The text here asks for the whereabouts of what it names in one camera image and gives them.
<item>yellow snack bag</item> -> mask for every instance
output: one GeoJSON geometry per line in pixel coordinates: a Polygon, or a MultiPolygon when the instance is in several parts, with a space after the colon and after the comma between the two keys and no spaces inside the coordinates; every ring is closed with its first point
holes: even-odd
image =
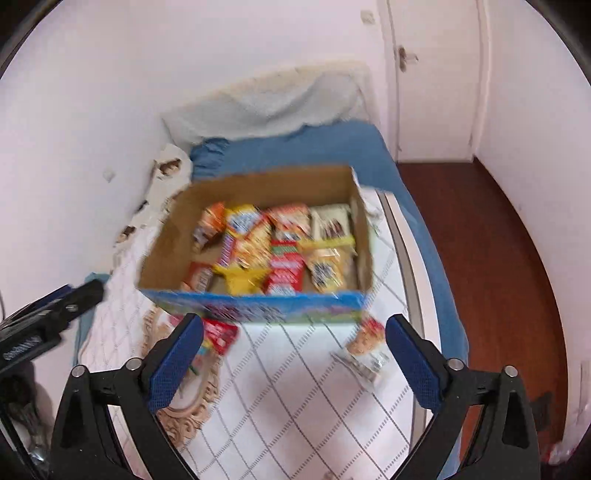
{"type": "Polygon", "coordinates": [[[228,268],[224,275],[230,295],[256,295],[262,293],[262,283],[269,274],[269,268],[228,268]]]}
{"type": "Polygon", "coordinates": [[[334,293],[346,289],[345,271],[349,258],[338,248],[304,250],[306,265],[312,273],[312,283],[320,293],[334,293]]]}

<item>blue bed sheet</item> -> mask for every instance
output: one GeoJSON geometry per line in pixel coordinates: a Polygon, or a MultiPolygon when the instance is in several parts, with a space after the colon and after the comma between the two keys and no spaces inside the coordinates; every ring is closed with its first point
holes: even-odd
{"type": "MultiPolygon", "coordinates": [[[[433,289],[441,350],[446,358],[468,360],[468,340],[457,314],[441,259],[413,198],[402,182],[382,135],[362,121],[304,126],[288,135],[228,141],[211,138],[193,148],[193,181],[238,173],[264,171],[278,166],[349,164],[361,185],[393,192],[423,256],[433,289]]],[[[459,466],[459,439],[439,478],[459,466]]]]}

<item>bed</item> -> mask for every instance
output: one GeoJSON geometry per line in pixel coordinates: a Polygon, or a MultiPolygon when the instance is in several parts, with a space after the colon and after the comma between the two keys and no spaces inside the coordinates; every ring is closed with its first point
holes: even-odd
{"type": "MultiPolygon", "coordinates": [[[[143,255],[149,251],[170,210],[168,199],[174,197],[174,192],[189,181],[208,177],[278,166],[330,163],[344,163],[354,169],[368,214],[373,219],[374,264],[384,267],[376,273],[379,287],[376,295],[369,296],[368,310],[382,317],[404,313],[444,356],[467,362],[467,338],[443,266],[375,126],[371,92],[363,68],[349,65],[338,69],[334,66],[300,69],[295,77],[296,89],[293,79],[283,74],[273,77],[270,83],[269,79],[257,82],[254,93],[253,83],[249,82],[247,95],[244,85],[232,87],[221,95],[216,93],[196,105],[164,115],[176,146],[165,148],[159,165],[171,164],[171,158],[178,160],[177,180],[173,185],[170,178],[158,177],[156,173],[156,187],[150,189],[155,193],[148,194],[142,209],[119,238],[115,269],[106,284],[107,298],[81,326],[81,331],[84,329],[88,334],[80,339],[82,347],[77,357],[91,371],[118,368],[130,356],[145,354],[145,317],[150,315],[153,305],[135,289],[134,280],[143,255]],[[269,95],[270,91],[277,94],[278,90],[281,95],[269,95]],[[339,92],[338,98],[331,97],[334,92],[339,92]],[[332,98],[332,102],[324,102],[320,110],[316,106],[311,108],[315,96],[332,98]],[[219,111],[220,106],[225,114],[217,123],[210,122],[212,111],[219,111]],[[228,125],[227,118],[239,120],[228,125]]],[[[219,381],[224,386],[213,408],[215,415],[212,414],[200,432],[196,431],[196,423],[190,421],[173,422],[174,432],[167,430],[169,436],[184,435],[178,445],[187,464],[205,480],[284,476],[320,479],[323,472],[329,475],[327,478],[333,475],[355,480],[392,476],[430,419],[429,412],[416,405],[404,377],[395,375],[389,390],[365,392],[351,380],[343,370],[345,367],[331,362],[330,355],[306,357],[311,355],[306,353],[310,345],[316,345],[317,351],[326,350],[323,345],[327,342],[334,342],[332,348],[342,345],[354,331],[352,325],[326,329],[281,328],[283,331],[268,325],[244,327],[239,342],[220,368],[219,381]],[[280,358],[277,348],[269,345],[275,346],[286,338],[291,344],[286,346],[286,351],[291,350],[291,354],[280,358]],[[265,358],[271,367],[265,368],[265,358]],[[255,359],[260,368],[252,367],[255,359]],[[298,385],[302,375],[308,374],[313,380],[311,386],[298,385]],[[297,392],[288,388],[289,395],[281,394],[281,376],[291,378],[297,392]],[[249,386],[258,380],[259,389],[249,386]],[[303,396],[298,405],[285,404],[300,394],[303,396]],[[347,395],[350,401],[335,407],[338,397],[347,395]],[[269,418],[255,421],[254,417],[263,410],[258,408],[259,404],[271,397],[282,404],[276,406],[277,417],[286,414],[287,417],[284,423],[278,421],[277,431],[267,437],[262,430],[269,418]],[[322,410],[318,403],[323,402],[322,397],[332,407],[332,413],[315,413],[322,410]],[[232,400],[236,406],[228,408],[232,400]],[[234,418],[233,412],[241,408],[245,413],[234,418]],[[333,423],[319,426],[317,430],[322,434],[312,438],[318,432],[306,428],[319,425],[323,417],[333,413],[336,414],[333,423]],[[356,430],[361,427],[367,428],[364,432],[356,430]]],[[[266,405],[265,409],[272,411],[273,407],[266,405]]],[[[120,412],[114,408],[112,415],[130,465],[137,475],[147,478],[120,412]]],[[[459,445],[456,444],[440,478],[451,475],[458,465],[459,445]]]]}

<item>wooden floor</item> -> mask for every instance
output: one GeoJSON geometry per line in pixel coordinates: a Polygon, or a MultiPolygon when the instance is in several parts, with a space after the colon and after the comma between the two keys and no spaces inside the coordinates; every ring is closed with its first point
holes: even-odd
{"type": "MultiPolygon", "coordinates": [[[[480,162],[399,164],[447,273],[470,342],[470,367],[514,365],[530,400],[551,392],[543,453],[560,440],[567,400],[564,338],[550,283],[533,243],[480,162]]],[[[465,423],[463,450],[475,415],[465,423]]]]}

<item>white wall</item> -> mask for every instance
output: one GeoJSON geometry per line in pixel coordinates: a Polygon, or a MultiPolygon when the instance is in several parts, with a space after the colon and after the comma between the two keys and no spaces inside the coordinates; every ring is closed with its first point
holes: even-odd
{"type": "Polygon", "coordinates": [[[476,155],[521,216],[554,290],[569,365],[570,428],[580,364],[591,358],[591,86],[525,0],[487,7],[491,80],[476,155]]]}
{"type": "MultiPolygon", "coordinates": [[[[0,80],[0,290],[9,312],[91,272],[137,207],[165,139],[122,47],[120,5],[58,5],[0,80]]],[[[36,362],[54,408],[72,362],[68,337],[36,362]]]]}
{"type": "Polygon", "coordinates": [[[284,67],[363,60],[372,72],[381,131],[388,138],[390,108],[377,7],[384,0],[129,3],[137,52],[159,111],[284,67]],[[375,25],[362,23],[362,9],[374,13],[375,25]]]}
{"type": "MultiPolygon", "coordinates": [[[[245,77],[360,59],[389,115],[377,2],[69,0],[36,27],[0,80],[0,290],[9,312],[108,255],[168,140],[159,113],[245,77]],[[369,9],[375,25],[363,25],[369,9]],[[106,168],[116,172],[104,181],[106,168]]],[[[54,401],[74,332],[36,361],[54,401]]]]}

